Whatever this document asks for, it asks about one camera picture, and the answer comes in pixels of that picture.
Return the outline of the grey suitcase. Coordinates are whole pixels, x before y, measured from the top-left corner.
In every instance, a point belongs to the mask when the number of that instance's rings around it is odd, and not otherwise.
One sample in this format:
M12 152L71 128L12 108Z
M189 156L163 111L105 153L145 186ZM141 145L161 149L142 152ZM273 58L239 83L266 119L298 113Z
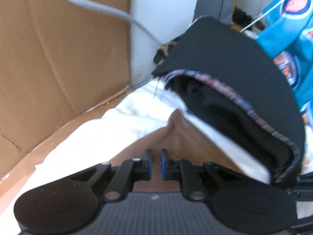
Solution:
M234 0L197 0L194 20L208 16L220 23L230 25L232 22Z

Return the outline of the black storage bag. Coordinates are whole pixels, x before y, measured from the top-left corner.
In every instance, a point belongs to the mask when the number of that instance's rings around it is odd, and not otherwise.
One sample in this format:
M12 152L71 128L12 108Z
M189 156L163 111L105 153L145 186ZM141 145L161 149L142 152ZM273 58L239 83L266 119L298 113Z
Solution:
M256 41L203 17L159 47L154 62L152 75L261 162L273 185L296 183L305 126L287 80Z

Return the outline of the brown t-shirt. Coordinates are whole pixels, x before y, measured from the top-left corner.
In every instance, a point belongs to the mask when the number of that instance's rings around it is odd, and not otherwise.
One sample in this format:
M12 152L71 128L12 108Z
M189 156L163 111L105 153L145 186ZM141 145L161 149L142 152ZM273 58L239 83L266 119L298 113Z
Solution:
M152 179L134 184L135 192L176 192L180 190L177 181L165 181L161 177L160 151L166 149L173 159L186 159L193 165L211 161L243 174L244 172L224 154L207 136L174 111L167 125L138 139L110 160L114 166L131 158L141 158L145 150L152 150Z

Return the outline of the white bear print bedsheet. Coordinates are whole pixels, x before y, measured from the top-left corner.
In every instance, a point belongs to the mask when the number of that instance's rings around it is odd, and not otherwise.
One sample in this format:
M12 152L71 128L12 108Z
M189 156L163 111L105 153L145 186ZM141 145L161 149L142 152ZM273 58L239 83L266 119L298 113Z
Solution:
M241 146L188 112L180 97L153 80L116 94L28 150L1 173L1 234L18 234L13 207L24 192L110 160L138 139L167 125L179 111L247 176L269 183L269 171Z

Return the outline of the blue printed bag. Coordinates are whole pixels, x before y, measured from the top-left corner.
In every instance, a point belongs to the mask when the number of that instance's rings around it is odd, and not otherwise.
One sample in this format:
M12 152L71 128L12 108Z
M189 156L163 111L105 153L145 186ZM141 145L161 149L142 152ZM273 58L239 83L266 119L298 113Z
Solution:
M261 12L257 43L287 79L305 125L312 126L312 0L274 0Z

